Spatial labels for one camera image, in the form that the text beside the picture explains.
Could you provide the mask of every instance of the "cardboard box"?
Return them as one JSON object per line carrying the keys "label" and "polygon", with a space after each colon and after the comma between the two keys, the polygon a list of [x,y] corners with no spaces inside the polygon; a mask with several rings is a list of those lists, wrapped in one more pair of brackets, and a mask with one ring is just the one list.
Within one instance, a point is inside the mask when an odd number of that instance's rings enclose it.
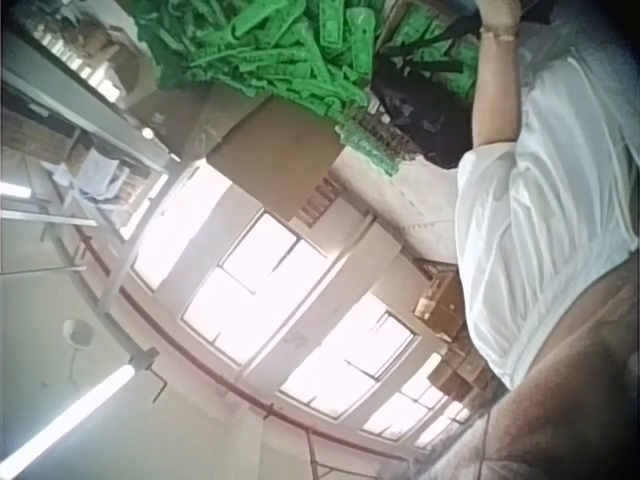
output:
{"label": "cardboard box", "polygon": [[418,317],[426,318],[436,306],[441,306],[464,322],[465,305],[462,282],[457,271],[434,275],[427,291],[422,295]]}
{"label": "cardboard box", "polygon": [[450,347],[465,356],[469,355],[476,349],[473,345],[473,341],[471,340],[469,329],[466,324],[460,329],[456,338],[451,342]]}
{"label": "cardboard box", "polygon": [[488,365],[485,365],[469,383],[471,383],[473,388],[485,390],[493,378],[495,378],[493,371]]}
{"label": "cardboard box", "polygon": [[207,161],[267,210],[290,221],[343,148],[330,120],[270,98],[225,135]]}
{"label": "cardboard box", "polygon": [[450,346],[447,346],[444,354],[442,355],[442,361],[454,370],[457,370],[460,365],[462,365],[465,358],[466,356],[463,353],[451,348]]}
{"label": "cardboard box", "polygon": [[465,380],[473,383],[474,379],[485,368],[488,368],[487,361],[474,349],[460,364],[457,371]]}

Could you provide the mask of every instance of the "white shirt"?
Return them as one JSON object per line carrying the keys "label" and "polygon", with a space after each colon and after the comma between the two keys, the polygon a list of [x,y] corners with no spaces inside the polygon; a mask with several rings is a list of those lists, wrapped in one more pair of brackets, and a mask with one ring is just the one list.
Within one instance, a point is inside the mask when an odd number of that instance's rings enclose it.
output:
{"label": "white shirt", "polygon": [[638,245],[624,128],[587,71],[575,54],[537,74],[518,141],[469,152],[458,171],[467,323],[511,389],[578,295]]}

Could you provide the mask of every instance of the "white sleeve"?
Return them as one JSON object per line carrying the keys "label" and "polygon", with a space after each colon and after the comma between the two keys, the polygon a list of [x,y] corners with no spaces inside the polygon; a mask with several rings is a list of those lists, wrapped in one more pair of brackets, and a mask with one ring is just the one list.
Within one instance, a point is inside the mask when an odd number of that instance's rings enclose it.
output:
{"label": "white sleeve", "polygon": [[477,253],[474,245],[493,242],[508,227],[509,181],[515,166],[515,143],[480,147],[460,161],[455,236],[461,266],[468,254]]}

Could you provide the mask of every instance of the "window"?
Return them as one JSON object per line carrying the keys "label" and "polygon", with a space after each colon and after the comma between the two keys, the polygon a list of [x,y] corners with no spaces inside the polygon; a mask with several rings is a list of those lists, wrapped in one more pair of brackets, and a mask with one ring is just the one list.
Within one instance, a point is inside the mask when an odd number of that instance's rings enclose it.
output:
{"label": "window", "polygon": [[243,364],[269,341],[327,267],[321,253],[263,213],[213,270],[184,320]]}
{"label": "window", "polygon": [[429,425],[422,435],[420,435],[416,446],[420,448],[426,447],[449,427],[454,428],[456,424],[460,425],[466,422],[469,419],[469,415],[469,410],[464,408],[461,403],[453,402],[447,407],[444,414]]}
{"label": "window", "polygon": [[138,209],[133,213],[133,215],[131,215],[131,218],[129,219],[127,224],[124,227],[120,228],[120,235],[122,235],[122,238],[124,238],[125,240],[128,240],[131,237],[131,234],[140,223],[140,220],[142,219],[144,212],[146,212],[149,209],[149,206],[151,205],[151,200],[153,200],[156,197],[156,195],[158,194],[158,192],[160,191],[160,189],[162,188],[162,186],[164,185],[164,183],[167,181],[168,178],[169,176],[167,174],[164,174],[164,173],[162,174],[162,176],[158,179],[156,184],[153,186],[153,188],[149,192],[149,195],[147,196],[147,198],[144,199],[144,201],[138,207]]}
{"label": "window", "polygon": [[198,166],[154,218],[142,239],[134,268],[153,289],[169,275],[231,182],[211,166]]}
{"label": "window", "polygon": [[282,391],[338,418],[384,378],[414,337],[380,300],[367,294],[293,372]]}
{"label": "window", "polygon": [[433,354],[400,392],[371,416],[363,430],[388,440],[398,440],[426,419],[445,400],[427,380],[440,359],[440,355]]}

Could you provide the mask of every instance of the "red pipe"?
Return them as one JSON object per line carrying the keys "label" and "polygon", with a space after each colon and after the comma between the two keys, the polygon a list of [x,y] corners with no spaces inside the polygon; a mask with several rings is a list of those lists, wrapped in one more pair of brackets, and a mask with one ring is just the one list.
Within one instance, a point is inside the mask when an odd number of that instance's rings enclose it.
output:
{"label": "red pipe", "polygon": [[[80,241],[85,245],[87,251],[94,258],[94,260],[98,264],[98,267],[100,267],[100,270],[102,270],[103,273],[108,277],[111,274],[111,269],[109,268],[105,260],[102,258],[100,253],[98,253],[96,248],[91,243],[91,238],[87,234],[85,234],[82,228],[80,228],[79,226],[74,225],[74,228],[76,229],[76,233],[80,237]],[[149,324],[149,326],[158,335],[160,335],[165,342],[171,345],[171,347],[177,350],[178,353],[180,353],[187,360],[189,360],[193,365],[195,365],[196,368],[198,368],[198,370],[200,370],[202,373],[207,375],[211,380],[213,380],[217,384],[229,390],[231,393],[233,393],[237,397],[241,398],[242,400],[249,403],[250,405],[253,405],[254,407],[262,410],[267,414],[267,416],[276,417],[278,420],[284,423],[287,423],[292,427],[298,428],[304,432],[313,431],[313,435],[318,438],[322,438],[324,440],[327,440],[328,442],[335,443],[337,445],[341,445],[343,447],[350,448],[352,450],[357,450],[362,453],[366,453],[369,455],[386,458],[390,460],[398,460],[403,462],[407,461],[406,458],[401,457],[400,455],[394,455],[391,453],[377,450],[375,448],[369,448],[363,445],[358,445],[357,443],[351,442],[349,440],[345,440],[344,438],[337,437],[335,435],[332,435],[330,433],[326,433],[320,430],[316,430],[315,427],[311,427],[306,423],[296,420],[295,418],[290,417],[289,415],[274,409],[273,405],[265,403],[259,398],[256,398],[253,395],[251,395],[246,390],[243,390],[242,388],[237,386],[235,383],[233,383],[223,375],[219,374],[215,370],[213,370],[211,367],[205,364],[202,360],[200,360],[196,355],[194,355],[185,347],[183,347],[180,342],[178,342],[171,334],[169,334],[164,328],[162,328],[162,326],[156,321],[156,319],[153,318],[153,316],[151,316],[151,314],[145,310],[145,308],[134,298],[131,292],[129,292],[126,288],[120,287],[120,294],[122,295],[124,300],[131,306],[131,308],[133,308],[133,310],[145,322],[147,322],[147,324]]]}

